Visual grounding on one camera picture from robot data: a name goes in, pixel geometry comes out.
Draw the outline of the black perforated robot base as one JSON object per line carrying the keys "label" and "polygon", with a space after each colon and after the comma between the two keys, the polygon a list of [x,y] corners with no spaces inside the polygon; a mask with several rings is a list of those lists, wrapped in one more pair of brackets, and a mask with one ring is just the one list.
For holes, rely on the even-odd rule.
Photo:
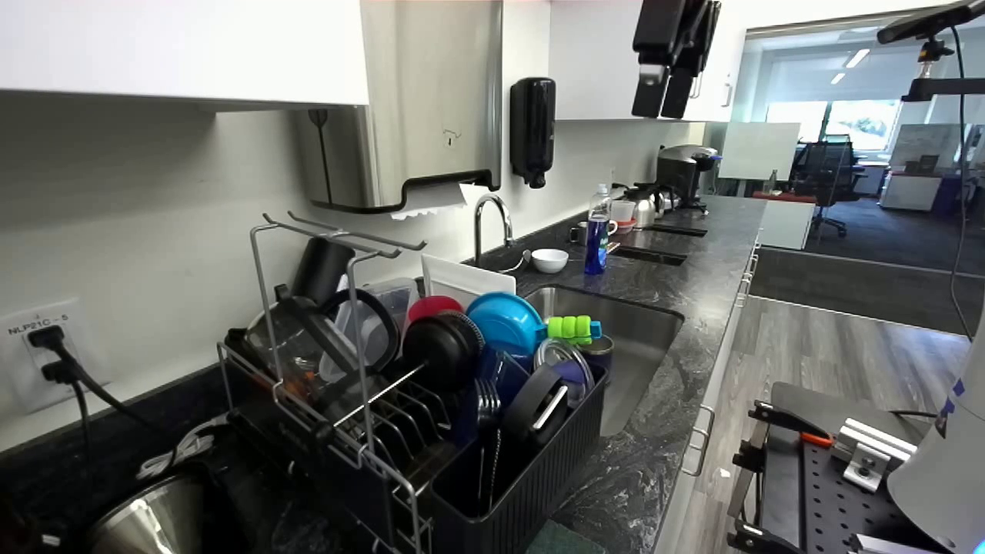
{"label": "black perforated robot base", "polygon": [[890,498],[881,467],[844,438],[849,422],[918,443],[928,418],[866,400],[775,386],[756,400],[756,433],[732,462],[741,481],[731,498],[726,546],[741,554],[941,554]]}

